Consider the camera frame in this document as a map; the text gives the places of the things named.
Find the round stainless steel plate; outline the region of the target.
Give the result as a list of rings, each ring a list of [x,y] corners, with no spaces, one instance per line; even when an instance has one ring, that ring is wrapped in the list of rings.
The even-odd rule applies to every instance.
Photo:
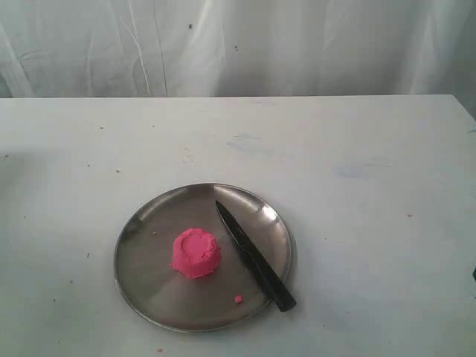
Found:
[[[115,246],[115,280],[123,299],[151,323],[204,332],[245,321],[270,304],[241,260],[216,210],[221,202],[280,279],[292,269],[292,236],[275,209],[252,192],[227,184],[190,184],[142,206],[125,224]],[[189,228],[213,234],[221,248],[218,268],[190,279],[171,267],[173,243]],[[242,303],[234,298],[242,296]]]

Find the pink dough lump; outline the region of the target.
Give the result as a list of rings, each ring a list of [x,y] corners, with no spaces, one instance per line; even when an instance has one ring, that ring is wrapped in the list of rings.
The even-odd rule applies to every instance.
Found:
[[[190,279],[205,277],[218,268],[220,250],[213,234],[201,228],[187,229],[173,243],[171,267]]]

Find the white backdrop curtain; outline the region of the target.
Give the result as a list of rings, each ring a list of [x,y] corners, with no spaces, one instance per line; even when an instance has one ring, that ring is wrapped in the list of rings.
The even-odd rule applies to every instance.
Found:
[[[1,93],[475,91],[473,1],[3,1]]]

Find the black knife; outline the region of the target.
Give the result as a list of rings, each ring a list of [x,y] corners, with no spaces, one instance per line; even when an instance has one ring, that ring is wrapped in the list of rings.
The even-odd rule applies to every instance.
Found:
[[[223,225],[234,241],[241,260],[251,272],[263,293],[275,303],[281,312],[288,312],[296,307],[295,298],[231,212],[218,200],[215,201],[215,205]]]

